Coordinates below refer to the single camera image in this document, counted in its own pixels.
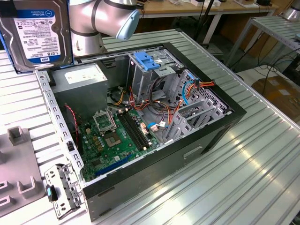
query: desk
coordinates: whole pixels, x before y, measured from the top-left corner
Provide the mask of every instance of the desk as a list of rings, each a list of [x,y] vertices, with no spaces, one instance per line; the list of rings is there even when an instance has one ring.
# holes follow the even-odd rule
[[[183,32],[104,38],[108,51],[171,42],[241,105],[247,114],[207,154],[186,165],[95,224],[289,224],[300,209],[300,127],[248,87]],[[30,130],[41,175],[66,163],[34,74],[17,75],[0,51],[0,133]],[[84,205],[57,221],[48,197],[2,218],[1,225],[88,225]]]
[[[141,14],[140,17],[143,18],[160,18],[160,17],[177,17],[177,16],[194,16],[200,15],[202,7],[194,6],[191,3],[182,3],[181,5],[174,5],[168,0],[158,1],[148,1],[144,6],[144,15]],[[219,7],[212,7],[209,15],[214,15],[212,23],[209,30],[207,31],[206,37],[203,43],[207,44],[210,42],[211,36],[213,35],[217,24],[222,15],[224,14],[240,14],[240,13],[268,13],[273,15],[275,10],[278,8],[276,5],[271,7],[260,6],[258,8],[245,8],[233,0],[227,0],[227,2],[221,3]],[[206,7],[203,7],[202,15],[204,15]]]

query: table leg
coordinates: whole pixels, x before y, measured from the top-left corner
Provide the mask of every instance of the table leg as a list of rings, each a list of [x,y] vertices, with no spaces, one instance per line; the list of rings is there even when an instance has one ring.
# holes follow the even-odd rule
[[[268,12],[267,16],[272,16],[274,14],[275,10],[271,10],[270,12]],[[257,32],[254,34],[253,38],[251,39],[251,41],[249,42],[249,44],[247,45],[247,47],[245,48],[245,51],[248,51],[249,48],[252,47],[252,45],[254,44],[254,42],[258,39],[259,35],[261,34],[261,30],[258,29]]]
[[[217,15],[214,16],[214,18],[213,18],[213,20],[211,22],[210,28],[208,29],[208,31],[206,33],[205,39],[203,41],[203,44],[208,44],[210,42],[211,36],[215,32],[215,29],[217,27],[217,24],[220,21],[221,16],[222,16],[222,14],[217,14]]]
[[[262,30],[258,29],[257,32],[253,35],[251,41],[249,42],[249,44],[247,45],[247,47],[245,48],[244,52],[247,52],[255,43],[255,41],[258,39],[258,37],[260,36],[260,34],[262,33]]]
[[[229,67],[229,63],[231,63],[231,61],[232,61],[232,59],[233,59],[236,51],[238,50],[240,44],[242,43],[242,41],[244,40],[245,36],[247,35],[247,33],[248,33],[248,31],[249,31],[249,29],[250,29],[250,27],[252,25],[252,20],[253,20],[252,18],[250,18],[248,20],[248,22],[247,22],[244,30],[241,32],[238,40],[235,42],[234,46],[232,47],[232,50],[230,51],[229,56],[228,56],[227,60],[225,61],[225,65],[227,67]]]

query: gray holder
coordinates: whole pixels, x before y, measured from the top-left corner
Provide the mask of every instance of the gray holder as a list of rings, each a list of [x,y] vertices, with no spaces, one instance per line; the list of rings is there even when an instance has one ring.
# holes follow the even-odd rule
[[[0,135],[0,217],[45,195],[28,129]]]

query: ram slot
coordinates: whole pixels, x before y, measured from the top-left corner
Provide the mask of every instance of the ram slot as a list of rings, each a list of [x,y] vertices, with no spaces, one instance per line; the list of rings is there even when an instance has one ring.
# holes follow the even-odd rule
[[[144,134],[139,130],[139,128],[136,126],[136,124],[133,121],[133,119],[127,113],[125,114],[125,119],[130,124],[130,127],[134,128],[133,129],[134,132],[136,133],[136,135],[138,135],[139,140],[143,142],[143,145],[149,147],[150,145],[149,145],[147,139],[145,138]]]
[[[129,134],[131,140],[134,142],[135,146],[139,149],[139,150],[143,150],[144,147],[146,147],[146,145],[144,145],[138,138],[138,136],[134,133],[134,128],[130,127],[130,124],[127,122],[127,120],[125,119],[124,114],[120,114],[118,115],[118,119],[120,120],[120,122],[122,123],[123,127],[125,128],[126,132]]]

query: motherboard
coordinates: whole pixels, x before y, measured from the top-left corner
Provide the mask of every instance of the motherboard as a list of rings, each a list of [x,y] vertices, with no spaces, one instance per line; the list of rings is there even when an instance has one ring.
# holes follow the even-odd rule
[[[143,121],[136,110],[115,114],[107,111],[101,115],[95,115],[93,120],[79,126],[83,146],[81,157],[84,162],[82,175],[86,181],[160,146],[151,131],[143,133]],[[137,138],[138,135],[143,135],[143,138]],[[142,139],[147,140],[146,146],[140,143]]]

